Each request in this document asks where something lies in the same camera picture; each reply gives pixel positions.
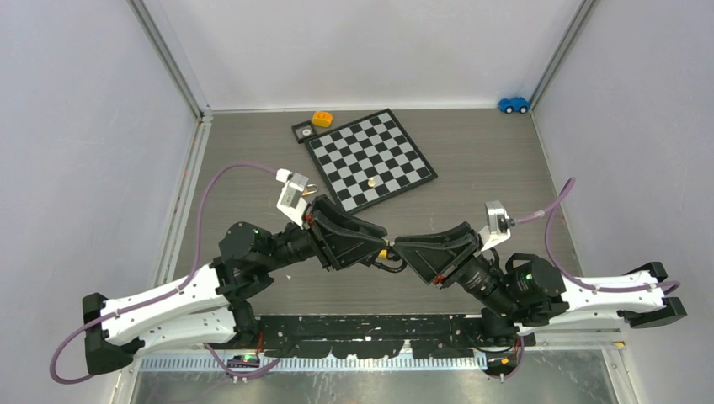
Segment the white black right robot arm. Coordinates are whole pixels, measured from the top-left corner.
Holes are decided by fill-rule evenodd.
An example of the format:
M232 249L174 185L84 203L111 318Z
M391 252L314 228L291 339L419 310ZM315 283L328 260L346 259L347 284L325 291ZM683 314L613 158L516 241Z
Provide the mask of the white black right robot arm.
M479 301L477 340L491 346L547 328L623 321L643 329L687 315L661 263L617 277L579 278L531 253L517 252L500 263L495 247L509 236L504 223L475 231L463 222L437 234L398 237L392 249L424 283L441 289L458 284Z

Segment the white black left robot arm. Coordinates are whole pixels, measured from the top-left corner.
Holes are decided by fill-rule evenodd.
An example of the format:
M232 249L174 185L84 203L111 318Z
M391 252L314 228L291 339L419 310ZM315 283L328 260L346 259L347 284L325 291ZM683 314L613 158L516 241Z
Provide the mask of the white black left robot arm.
M154 344L249 348L261 333L249 299L273 284L271 272L310 258L327 270L369 265L386 248L386 235L324 195L278 233L240 221L220 240L219 256L177 281L125 298L83 297L88 373L122 369Z

